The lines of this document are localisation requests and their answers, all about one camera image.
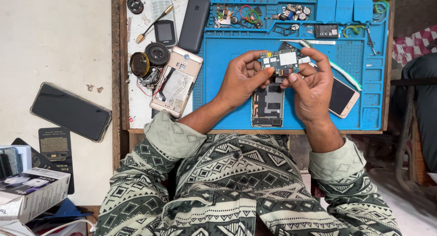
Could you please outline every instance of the shirt sleeve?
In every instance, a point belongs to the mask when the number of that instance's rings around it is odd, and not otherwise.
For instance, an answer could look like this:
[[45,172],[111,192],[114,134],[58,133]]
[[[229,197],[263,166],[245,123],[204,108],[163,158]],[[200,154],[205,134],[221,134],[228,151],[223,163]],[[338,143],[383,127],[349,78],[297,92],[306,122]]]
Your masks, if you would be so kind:
[[365,172],[363,154],[349,139],[344,142],[338,150],[309,154],[309,170],[326,193],[327,211],[353,235],[401,235],[393,212]]
[[145,138],[120,161],[110,179],[111,188],[100,209],[96,236],[154,235],[169,201],[161,181],[167,179],[175,162],[194,155],[206,136],[174,122],[163,110],[144,126]]

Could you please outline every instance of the fingernail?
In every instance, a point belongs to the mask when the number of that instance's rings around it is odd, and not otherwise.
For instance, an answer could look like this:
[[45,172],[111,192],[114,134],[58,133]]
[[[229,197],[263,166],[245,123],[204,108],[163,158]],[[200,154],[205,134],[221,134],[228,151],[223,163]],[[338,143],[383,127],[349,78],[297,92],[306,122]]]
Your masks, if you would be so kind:
[[292,74],[289,76],[289,78],[290,78],[290,81],[291,81],[291,82],[294,82],[294,81],[296,81],[296,79],[298,79],[298,77],[296,76],[295,73],[292,73]]
[[274,68],[273,67],[267,68],[267,72],[269,72],[269,74],[271,76],[273,74],[273,72],[274,72]]

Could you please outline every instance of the phone keypad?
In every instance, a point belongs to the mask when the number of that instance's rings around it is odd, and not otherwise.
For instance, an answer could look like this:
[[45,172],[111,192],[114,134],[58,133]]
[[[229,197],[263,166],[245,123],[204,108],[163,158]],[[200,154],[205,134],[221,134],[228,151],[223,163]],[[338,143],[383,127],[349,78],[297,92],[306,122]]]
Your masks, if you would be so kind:
[[[153,13],[153,19],[156,20],[159,18],[159,16],[164,12],[167,7],[171,5],[171,1],[169,0],[159,0],[152,2],[152,13]],[[171,14],[167,14],[165,16],[167,19],[173,18]]]

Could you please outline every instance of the patterned shirt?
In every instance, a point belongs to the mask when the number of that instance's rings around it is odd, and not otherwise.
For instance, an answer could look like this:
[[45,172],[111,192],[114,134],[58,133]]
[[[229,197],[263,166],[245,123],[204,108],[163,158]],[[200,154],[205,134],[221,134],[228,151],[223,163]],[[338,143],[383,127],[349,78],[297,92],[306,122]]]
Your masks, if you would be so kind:
[[[401,235],[346,138],[336,151],[310,153],[325,211],[305,188],[285,135],[202,135],[165,111],[144,132],[111,178],[97,236],[254,236],[257,215],[276,236]],[[161,181],[179,159],[170,201]]]

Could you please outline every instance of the blue silicone repair mat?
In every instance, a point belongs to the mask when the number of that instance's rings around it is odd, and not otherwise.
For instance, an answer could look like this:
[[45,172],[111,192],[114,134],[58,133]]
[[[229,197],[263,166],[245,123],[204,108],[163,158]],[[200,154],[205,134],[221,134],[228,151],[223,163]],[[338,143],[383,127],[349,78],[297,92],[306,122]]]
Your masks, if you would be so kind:
[[[375,3],[372,0],[210,0],[211,11],[207,22],[204,38],[199,55],[204,59],[202,69],[193,89],[193,110],[210,102],[217,94],[223,80],[229,61],[248,50],[266,49],[277,51],[281,45],[280,39],[307,39],[314,40],[314,34],[307,33],[304,25],[314,24],[338,24],[340,38],[325,39],[336,41],[335,45],[319,45],[314,47],[337,65],[352,75],[363,86],[359,91],[360,98],[355,103],[349,115],[338,118],[331,114],[331,119],[338,129],[343,130],[379,130],[381,127],[381,106],[384,81],[385,49],[388,33],[389,8],[385,3],[378,3],[380,11],[386,8],[382,14],[373,14]],[[229,28],[215,28],[214,17],[217,5],[237,7],[250,5],[252,8],[259,7],[264,26],[261,28],[244,28],[239,25]],[[300,4],[308,7],[311,14],[308,20],[273,20],[271,17],[282,13],[282,7],[287,4]],[[233,15],[240,19],[240,13]],[[289,27],[299,24],[297,32],[284,36],[273,31],[275,25]],[[365,29],[358,34],[352,29],[346,30],[344,37],[341,28],[350,25],[363,25],[369,28],[374,49],[380,52],[374,55],[368,44],[368,35]],[[298,43],[290,43],[301,49]],[[339,72],[333,69],[334,76],[354,88]],[[254,128],[251,125],[251,98],[233,112],[221,119],[213,129],[304,129],[303,123],[297,118],[294,111],[294,92],[286,89],[284,100],[283,126]]]

